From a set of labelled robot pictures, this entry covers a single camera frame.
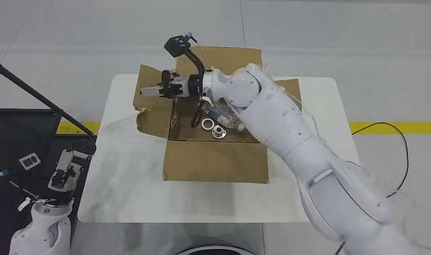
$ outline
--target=concrete floor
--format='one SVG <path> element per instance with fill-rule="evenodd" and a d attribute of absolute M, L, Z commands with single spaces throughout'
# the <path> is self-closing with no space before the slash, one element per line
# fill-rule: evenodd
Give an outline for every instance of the concrete floor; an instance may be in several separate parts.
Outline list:
<path fill-rule="evenodd" d="M 274 76 L 334 78 L 349 121 L 430 121 L 430 15 L 430 0 L 0 0 L 0 63 L 78 120 L 99 121 L 116 74 L 173 68 L 163 43 L 190 31 L 203 45 L 262 48 Z M 40 107 L 0 77 L 0 108 Z M 396 222 L 426 245 L 431 136 L 407 141 L 410 175 L 391 200 Z M 362 165 L 394 189 L 401 138 L 357 135 L 355 144 Z M 76 232 L 73 254 L 170 255 L 204 240 L 270 255 L 337 249 L 309 223 L 80 223 Z"/>

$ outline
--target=table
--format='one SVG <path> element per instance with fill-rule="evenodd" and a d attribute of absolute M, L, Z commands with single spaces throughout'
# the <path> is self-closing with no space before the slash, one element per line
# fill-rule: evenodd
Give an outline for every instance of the table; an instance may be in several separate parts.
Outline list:
<path fill-rule="evenodd" d="M 274 78 L 291 79 L 291 77 Z M 359 163 L 335 81 L 299 77 L 302 105 L 336 154 Z M 307 222 L 296 180 L 268 150 L 269 184 L 163 181 L 167 139 L 140 133 L 137 75 L 112 80 L 78 218 L 110 223 Z M 304 113 L 311 128 L 312 118 Z"/>

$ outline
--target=cardboard box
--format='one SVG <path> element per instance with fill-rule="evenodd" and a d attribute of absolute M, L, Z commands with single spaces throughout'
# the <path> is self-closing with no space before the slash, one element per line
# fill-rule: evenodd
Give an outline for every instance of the cardboard box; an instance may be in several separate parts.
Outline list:
<path fill-rule="evenodd" d="M 262 65 L 259 49 L 197 46 L 192 51 L 202 60 L 205 68 L 213 66 L 227 75 L 248 63 Z M 183 75 L 197 73 L 196 67 L 186 56 L 178 58 L 176 71 Z M 137 129 L 140 132 L 168 139 L 164 180 L 268 183 L 266 147 L 248 131 L 240 133 L 227 129 L 228 134 L 222 140 L 217 140 L 210 131 L 200 126 L 191 128 L 197 101 L 140 95 L 142 87 L 159 83 L 161 74 L 157 69 L 141 66 L 133 105 L 136 110 L 145 108 L 137 116 Z M 297 79 L 278 83 L 300 100 Z"/>

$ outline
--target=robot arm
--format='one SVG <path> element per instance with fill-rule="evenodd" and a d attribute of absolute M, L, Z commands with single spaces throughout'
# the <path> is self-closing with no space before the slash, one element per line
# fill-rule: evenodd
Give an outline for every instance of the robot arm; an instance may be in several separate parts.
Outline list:
<path fill-rule="evenodd" d="M 80 172 L 96 151 L 87 139 L 75 140 L 70 150 L 63 150 L 57 168 L 48 183 L 48 202 L 32 206 L 32 222 L 14 233 L 9 255 L 69 254 L 73 193 Z"/>
<path fill-rule="evenodd" d="M 224 99 L 250 133 L 289 166 L 311 223 L 330 240 L 345 242 L 346 254 L 416 253 L 391 223 L 386 196 L 372 177 L 356 164 L 337 157 L 312 134 L 282 87 L 254 64 L 233 75 L 224 75 L 218 69 L 205 71 L 189 49 L 190 39 L 194 40 L 191 34 L 173 37 L 165 49 L 173 57 L 185 54 L 197 66 L 198 74 L 184 76 L 165 70 L 162 83 L 142 88 L 141 94 L 198 96 L 201 103 Z"/>
<path fill-rule="evenodd" d="M 257 65 L 236 73 L 257 80 L 259 92 L 249 92 L 252 102 L 246 107 L 231 102 L 230 96 L 243 90 L 241 84 L 236 91 L 231 89 L 228 98 L 225 94 L 221 98 L 250 133 L 289 166 L 311 223 L 330 240 L 344 241 L 346 254 L 415 254 L 391 223 L 386 196 L 370 175 L 337 157 L 312 134 L 294 101 Z M 241 101 L 247 100 L 244 96 L 240 95 Z"/>

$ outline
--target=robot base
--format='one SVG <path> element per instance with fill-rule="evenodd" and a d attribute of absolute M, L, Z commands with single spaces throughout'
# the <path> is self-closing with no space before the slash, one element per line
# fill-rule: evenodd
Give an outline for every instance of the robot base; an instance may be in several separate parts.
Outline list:
<path fill-rule="evenodd" d="M 240 248 L 229 246 L 203 246 L 183 251 L 177 255 L 254 255 Z"/>

